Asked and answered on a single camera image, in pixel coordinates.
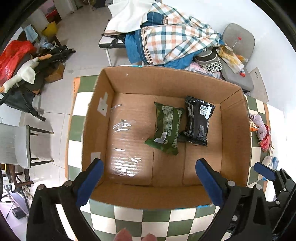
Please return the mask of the red snack packet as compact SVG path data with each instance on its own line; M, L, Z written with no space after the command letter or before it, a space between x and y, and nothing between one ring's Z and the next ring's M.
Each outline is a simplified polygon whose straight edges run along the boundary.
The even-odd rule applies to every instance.
M270 146L271 146L271 134L270 134L270 128L269 128L269 126L266 125L266 124L265 124L265 128L266 128L267 133L266 133L265 137L263 138L263 140L260 140L260 141L258 142L258 144L260 145L261 150L262 150L263 152L267 152L267 151L269 150Z

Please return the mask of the light blue tissue pack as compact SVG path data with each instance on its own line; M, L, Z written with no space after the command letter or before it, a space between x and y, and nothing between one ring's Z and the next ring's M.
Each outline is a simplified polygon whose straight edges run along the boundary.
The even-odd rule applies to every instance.
M278 170L278 163L279 159L273 156L265 156L262 161L262 164L273 170Z

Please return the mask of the orange chips bag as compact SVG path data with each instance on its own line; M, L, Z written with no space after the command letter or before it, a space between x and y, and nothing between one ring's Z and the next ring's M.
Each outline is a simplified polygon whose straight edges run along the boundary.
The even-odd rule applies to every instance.
M258 127L253 122L253 118L252 118L252 115L251 114L249 116L249 130L250 130L250 132L256 132L256 131L258 131Z

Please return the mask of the green white checkered tablecloth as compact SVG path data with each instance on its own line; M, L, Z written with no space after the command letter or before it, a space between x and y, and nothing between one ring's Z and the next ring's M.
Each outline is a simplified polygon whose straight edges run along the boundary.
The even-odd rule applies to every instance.
M82 130L87 107L97 76L77 77L73 81L73 113L68 140L66 175L73 180L82 171ZM152 233L158 240L193 240L199 238L216 216L219 207L210 204L193 208L141 210L109 205L89 199L81 212L101 240L113 240L127 228L133 240Z

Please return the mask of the black snack packet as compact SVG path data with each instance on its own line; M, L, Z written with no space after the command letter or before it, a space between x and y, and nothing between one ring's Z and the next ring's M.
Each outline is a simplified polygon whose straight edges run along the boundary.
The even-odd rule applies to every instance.
M178 135L178 141L207 146L209 120L215 110L215 106L191 96L186 96L185 106L187 122L185 130Z

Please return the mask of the green snack packet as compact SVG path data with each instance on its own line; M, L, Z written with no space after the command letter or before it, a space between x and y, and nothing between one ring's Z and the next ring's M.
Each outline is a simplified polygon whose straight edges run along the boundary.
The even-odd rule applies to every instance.
M144 143L166 154L177 155L178 135L181 125L183 108L175 108L154 102L156 106L156 132L153 138L148 138Z

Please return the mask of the grey white chair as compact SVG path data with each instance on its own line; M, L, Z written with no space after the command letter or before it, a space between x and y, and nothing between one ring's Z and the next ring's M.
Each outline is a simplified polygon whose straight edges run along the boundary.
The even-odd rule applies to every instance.
M39 133L52 134L53 132L34 128L29 125L11 126L1 124L1 163L19 165L24 169L52 163L53 160L38 161L31 156L31 136Z

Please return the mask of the black folding stand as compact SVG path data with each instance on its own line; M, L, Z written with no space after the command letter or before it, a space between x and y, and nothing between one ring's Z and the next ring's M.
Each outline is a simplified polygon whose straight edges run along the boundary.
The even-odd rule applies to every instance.
M48 51L46 54L51 54L52 57L50 59L40 61L40 64L34 69L36 72L34 84L21 80L7 93L1 92L1 105L5 104L10 108L17 109L24 113L30 113L39 120L45 121L46 118L38 113L38 111L32 106L32 103L34 98L41 94L42 88L45 83L47 83L45 81L46 69L56 63L64 64L75 52L76 51L74 49L69 49L66 45L62 45ZM31 59L34 59L31 55L26 56L16 68L13 76L16 75L17 71L25 62Z

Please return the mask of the small brown cardboard box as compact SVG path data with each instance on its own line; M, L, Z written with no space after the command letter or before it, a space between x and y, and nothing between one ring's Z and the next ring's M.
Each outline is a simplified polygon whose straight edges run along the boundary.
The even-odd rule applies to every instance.
M46 69L45 81L53 83L63 78L65 66L63 63L56 63Z

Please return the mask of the black white patterned bag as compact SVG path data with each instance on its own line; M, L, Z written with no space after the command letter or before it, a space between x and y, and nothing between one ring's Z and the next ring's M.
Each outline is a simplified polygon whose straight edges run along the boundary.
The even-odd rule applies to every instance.
M194 61L200 65L200 67L208 72L215 73L222 70L222 62L217 52L212 48L205 48L194 57Z

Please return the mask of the grey floor chair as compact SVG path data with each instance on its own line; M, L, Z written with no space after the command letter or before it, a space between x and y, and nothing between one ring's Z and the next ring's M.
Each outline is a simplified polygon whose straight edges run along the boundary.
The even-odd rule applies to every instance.
M232 83L240 86L244 92L254 89L253 81L246 69L252 56L255 38L248 30L238 24L230 23L224 30L222 40L232 59L222 59L222 76Z

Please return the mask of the red plastic bag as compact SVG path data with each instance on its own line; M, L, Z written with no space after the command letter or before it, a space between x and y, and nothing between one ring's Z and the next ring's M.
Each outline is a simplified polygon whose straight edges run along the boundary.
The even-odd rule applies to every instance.
M36 48L30 41L13 40L1 54L1 86L9 80L26 54L35 54Z

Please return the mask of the yellow bin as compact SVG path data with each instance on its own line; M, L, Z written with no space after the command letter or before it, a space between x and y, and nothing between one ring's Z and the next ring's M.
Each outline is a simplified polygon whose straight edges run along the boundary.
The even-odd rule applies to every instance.
M51 22L48 24L46 28L42 31L42 35L46 38L53 38L56 36L58 32L58 27L55 22Z

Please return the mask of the plaid blanket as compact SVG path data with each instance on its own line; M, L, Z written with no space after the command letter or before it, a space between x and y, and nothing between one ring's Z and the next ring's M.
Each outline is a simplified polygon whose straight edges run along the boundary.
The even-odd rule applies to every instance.
M130 63L175 69L186 68L203 50L221 42L221 34L210 25L162 3L152 4L147 21L125 36Z

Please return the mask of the folding bed frame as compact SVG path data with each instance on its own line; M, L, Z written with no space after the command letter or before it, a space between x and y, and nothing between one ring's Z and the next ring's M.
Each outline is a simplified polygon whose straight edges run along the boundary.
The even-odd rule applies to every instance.
M125 34L111 36L102 35L98 42L98 46L99 48L104 49L109 66L112 66L109 49L125 49Z

